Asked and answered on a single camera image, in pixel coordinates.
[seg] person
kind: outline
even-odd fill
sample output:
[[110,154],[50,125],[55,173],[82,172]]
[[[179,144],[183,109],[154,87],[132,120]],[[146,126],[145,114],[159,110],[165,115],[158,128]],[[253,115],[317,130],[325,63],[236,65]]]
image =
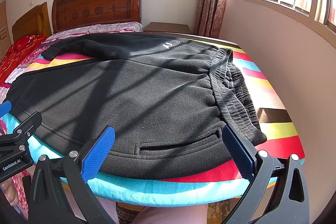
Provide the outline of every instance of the person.
[[[2,191],[8,202],[15,206],[18,204],[18,194],[15,189],[14,182],[10,178],[0,185]],[[75,198],[69,190],[64,189],[69,204],[73,210],[75,216],[85,219],[81,213]],[[110,217],[119,224],[116,202],[113,200],[98,198],[100,204],[110,215]],[[135,217],[132,224],[206,224],[207,223],[207,211],[208,205],[194,205],[187,207],[144,207],[141,212]]]

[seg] wooden headboard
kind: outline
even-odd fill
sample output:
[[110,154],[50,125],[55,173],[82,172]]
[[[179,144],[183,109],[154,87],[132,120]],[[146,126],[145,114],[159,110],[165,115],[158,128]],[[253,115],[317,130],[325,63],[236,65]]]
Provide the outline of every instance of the wooden headboard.
[[93,24],[141,21],[141,0],[54,0],[54,33]]
[[28,35],[51,36],[47,3],[33,7],[20,17],[12,27],[13,42]]

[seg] window sill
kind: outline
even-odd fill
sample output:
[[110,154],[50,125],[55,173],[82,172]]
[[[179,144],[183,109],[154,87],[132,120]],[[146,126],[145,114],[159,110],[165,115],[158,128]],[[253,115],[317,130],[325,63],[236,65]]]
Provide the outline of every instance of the window sill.
[[299,11],[293,10],[289,7],[277,4],[269,0],[243,0],[243,1],[255,3],[257,5],[270,8],[302,23],[303,25],[305,25],[306,27],[308,27],[309,29],[311,29],[312,31],[316,32],[318,35],[323,37],[325,40],[327,40],[334,48],[336,48],[336,33],[334,33],[327,26],[321,24],[320,22],[315,21],[314,17],[312,16],[309,17],[303,13],[300,13]]

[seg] black pants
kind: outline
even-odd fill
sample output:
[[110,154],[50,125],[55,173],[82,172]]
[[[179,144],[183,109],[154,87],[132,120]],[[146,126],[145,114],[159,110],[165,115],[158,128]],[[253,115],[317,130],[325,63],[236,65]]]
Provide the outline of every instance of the black pants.
[[43,52],[95,59],[24,73],[7,94],[23,121],[39,111],[36,135],[66,154],[108,124],[115,143],[101,167],[139,178],[182,177],[230,159],[221,128],[230,123],[254,145],[266,141],[230,49],[144,34],[88,34]]

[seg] white logo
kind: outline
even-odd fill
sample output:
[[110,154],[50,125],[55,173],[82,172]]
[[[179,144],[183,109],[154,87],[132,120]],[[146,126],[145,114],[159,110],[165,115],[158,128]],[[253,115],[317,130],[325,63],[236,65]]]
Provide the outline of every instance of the white logo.
[[167,44],[167,45],[164,45],[164,44],[162,44],[162,45],[163,45],[163,47],[165,47],[165,48],[167,48],[167,49],[169,49],[170,47],[173,46],[172,43],[168,43],[168,42],[166,42],[166,44]]
[[21,162],[20,159],[18,159],[18,160],[16,160],[16,161],[14,161],[13,163],[7,165],[6,167],[3,167],[2,169],[3,169],[4,171],[6,171],[8,168],[11,168],[12,166],[18,164],[19,162]]

